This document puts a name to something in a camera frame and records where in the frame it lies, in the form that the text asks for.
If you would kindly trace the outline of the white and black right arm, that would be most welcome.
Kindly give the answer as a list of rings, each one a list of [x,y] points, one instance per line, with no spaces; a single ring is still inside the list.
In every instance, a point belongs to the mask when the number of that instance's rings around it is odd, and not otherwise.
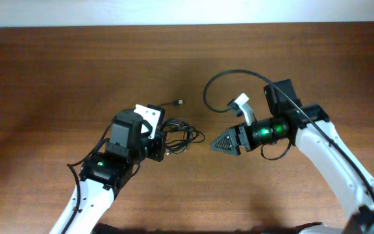
[[[244,123],[228,128],[210,147],[238,156],[288,139],[320,172],[349,219],[342,233],[374,233],[374,177],[340,138],[319,106],[303,106],[287,79],[264,87],[272,116],[257,120],[245,94],[228,106]]]

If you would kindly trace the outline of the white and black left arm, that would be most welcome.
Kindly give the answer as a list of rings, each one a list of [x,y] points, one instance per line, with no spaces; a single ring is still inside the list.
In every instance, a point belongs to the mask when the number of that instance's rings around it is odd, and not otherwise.
[[[111,119],[105,130],[110,136],[103,135],[87,156],[68,165],[75,189],[52,233],[119,233],[99,220],[144,159],[164,158],[166,135],[157,129],[164,115],[158,106],[137,105]]]

